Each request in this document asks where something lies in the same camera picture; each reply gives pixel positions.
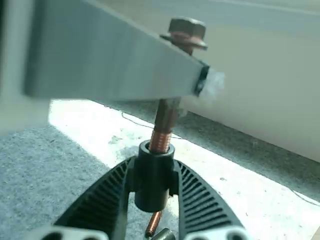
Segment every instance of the thin wire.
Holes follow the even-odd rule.
[[[124,119],[129,120],[130,122],[132,122],[132,123],[134,123],[134,124],[137,124],[137,125],[139,125],[139,126],[146,127],[146,128],[149,128],[149,129],[154,129],[152,126],[147,126],[147,125],[138,123],[138,122],[136,122],[136,121],[133,121],[133,120],[130,119],[130,118],[127,118],[127,117],[125,116],[125,113],[124,113],[124,112],[121,112],[121,116],[122,116]],[[183,139],[182,137],[176,137],[176,136],[172,136],[171,138],[172,138],[172,139]]]
[[[298,196],[300,199],[302,199],[303,201],[307,202],[308,204],[312,204],[312,205],[315,205],[315,206],[317,206],[317,207],[320,207],[319,204],[316,204],[316,203],[314,203],[314,202],[312,202],[312,201],[309,201],[309,200],[307,200],[307,199],[304,199],[302,196],[300,196],[298,193],[296,193],[296,192],[293,191],[292,189],[290,189],[290,191],[293,192],[295,195],[297,195],[297,196]]]

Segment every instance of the floor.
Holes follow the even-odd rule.
[[[52,103],[49,125],[0,138],[0,239],[50,224],[151,136],[154,102]],[[176,159],[215,188],[255,240],[309,240],[320,225],[320,164],[192,113],[179,120]],[[150,214],[129,199],[127,239]],[[171,198],[159,230],[178,233]]]

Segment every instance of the white surface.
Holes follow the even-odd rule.
[[[195,56],[224,72],[225,84],[210,107],[191,100],[187,108],[320,162],[320,16],[312,1],[104,1],[158,33],[172,16],[204,21],[209,49]]]
[[[153,126],[128,114],[125,117],[138,124]],[[136,154],[137,146],[152,134],[151,128],[123,118],[120,111],[85,100],[55,101],[49,122],[109,168]],[[297,193],[300,198],[288,187],[188,140],[173,138],[171,142],[176,149],[175,158],[191,167],[221,194],[253,239],[309,240],[319,227],[316,221],[320,218],[319,202]],[[123,154],[125,149],[132,148],[129,155]],[[134,209],[129,206],[129,216],[137,214]],[[162,217],[159,230],[169,227],[177,233],[179,208],[176,197],[169,199],[166,210],[170,214]],[[131,215],[127,227],[142,236],[149,217],[145,224],[140,224],[140,219]]]
[[[49,100],[22,94],[33,1],[5,3],[0,70],[0,134],[47,123]]]

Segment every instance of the bolt head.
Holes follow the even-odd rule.
[[[190,38],[198,37],[203,40],[205,37],[206,26],[202,21],[188,17],[179,17],[171,19],[168,31],[169,33],[184,33]]]

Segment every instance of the clamp jaw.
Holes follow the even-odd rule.
[[[178,195],[180,240],[251,240],[220,195],[191,168],[174,159],[172,145],[167,153],[153,154],[149,144],[142,142],[137,156],[96,181],[50,230],[63,226],[105,233],[105,239],[125,239],[128,197],[135,192],[135,204],[145,212],[162,211],[168,197]]]

